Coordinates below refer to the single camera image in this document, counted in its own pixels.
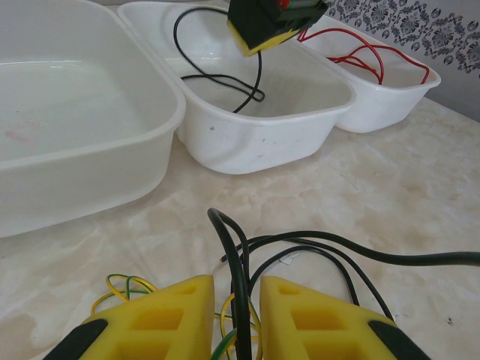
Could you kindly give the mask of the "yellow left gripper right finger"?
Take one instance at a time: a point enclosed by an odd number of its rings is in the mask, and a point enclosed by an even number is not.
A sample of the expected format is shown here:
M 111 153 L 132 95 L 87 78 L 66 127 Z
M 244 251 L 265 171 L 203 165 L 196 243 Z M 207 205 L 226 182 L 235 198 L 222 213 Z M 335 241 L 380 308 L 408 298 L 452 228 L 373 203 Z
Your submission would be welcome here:
M 389 318 L 280 277 L 260 284 L 265 360 L 431 360 Z

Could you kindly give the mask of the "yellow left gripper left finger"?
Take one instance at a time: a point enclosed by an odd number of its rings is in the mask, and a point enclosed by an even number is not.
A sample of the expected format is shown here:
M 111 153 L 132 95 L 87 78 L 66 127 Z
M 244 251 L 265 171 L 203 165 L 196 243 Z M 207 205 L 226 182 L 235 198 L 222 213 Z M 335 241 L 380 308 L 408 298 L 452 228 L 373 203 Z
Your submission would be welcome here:
M 43 360 L 209 360 L 215 289 L 199 275 L 96 313 Z

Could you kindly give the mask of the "white plastic tray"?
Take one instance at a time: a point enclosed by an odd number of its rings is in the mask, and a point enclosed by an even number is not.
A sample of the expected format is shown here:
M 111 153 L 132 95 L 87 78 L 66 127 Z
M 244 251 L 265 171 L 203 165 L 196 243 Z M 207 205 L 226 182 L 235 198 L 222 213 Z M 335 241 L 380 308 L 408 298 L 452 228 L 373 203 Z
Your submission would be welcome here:
M 431 67 L 329 16 L 299 42 L 355 91 L 352 109 L 337 123 L 345 131 L 368 133 L 402 121 L 441 83 Z
M 137 200 L 164 177 L 186 101 L 89 0 L 0 0 L 0 238 Z
M 136 1 L 117 12 L 182 90 L 178 138 L 210 170 L 246 174 L 312 155 L 356 100 L 295 40 L 242 55 L 213 4 Z

